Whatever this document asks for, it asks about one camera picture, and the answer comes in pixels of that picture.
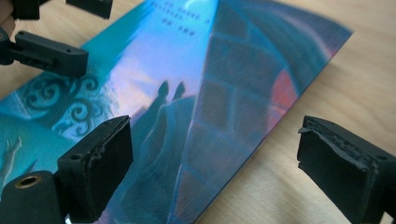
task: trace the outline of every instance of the wooden table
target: wooden table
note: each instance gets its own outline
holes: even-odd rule
[[[115,0],[109,21],[51,1],[42,20],[18,22],[47,38],[82,45],[140,0]],[[396,155],[396,1],[281,0],[343,23],[355,33],[308,88],[256,154],[201,217],[201,223],[348,223],[297,168],[304,115],[332,120]],[[0,97],[38,70],[0,67]],[[383,223],[390,223],[384,217]]]

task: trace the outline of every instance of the blue book cover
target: blue book cover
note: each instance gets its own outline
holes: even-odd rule
[[[273,1],[148,0],[83,46],[86,76],[0,102],[0,189],[129,115],[134,163],[98,223],[192,223],[350,35]]]

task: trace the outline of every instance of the clamp jaw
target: clamp jaw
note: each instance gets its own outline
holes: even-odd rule
[[[11,42],[0,28],[0,64],[14,60],[67,77],[82,77],[87,71],[88,52],[44,37],[20,31]]]
[[[12,0],[12,16],[19,20],[39,20],[39,7],[49,0]],[[113,0],[66,0],[66,4],[78,7],[104,19],[110,18]]]
[[[0,223],[96,221],[133,162],[128,116],[107,120],[58,159],[58,171],[37,171],[3,189]]]
[[[49,0],[12,0],[16,20],[39,20],[39,7]],[[112,0],[66,0],[66,4],[79,7],[104,19],[110,17]],[[21,31],[9,40],[0,28],[0,64],[9,65],[14,60],[42,70],[67,77],[82,77],[86,74],[88,52],[44,37]]]
[[[299,133],[299,168],[351,223],[396,219],[394,156],[324,119],[305,117]]]

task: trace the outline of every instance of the clamp arm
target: clamp arm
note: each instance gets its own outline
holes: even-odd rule
[[[82,77],[87,71],[88,52],[47,38],[20,31],[11,42],[0,28],[0,64],[14,62],[68,77]]]
[[[351,223],[396,218],[396,158],[337,124],[305,117],[299,168]]]
[[[110,119],[58,159],[58,171],[37,171],[4,187],[0,223],[94,222],[133,162],[128,116]]]
[[[39,20],[40,6],[49,0],[12,0],[12,16],[19,20]],[[78,7],[104,19],[110,18],[113,0],[66,0],[66,4]]]

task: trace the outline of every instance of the brass screw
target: brass screw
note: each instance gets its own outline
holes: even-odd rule
[[[27,189],[41,181],[40,175],[29,175],[15,184],[17,189]]]

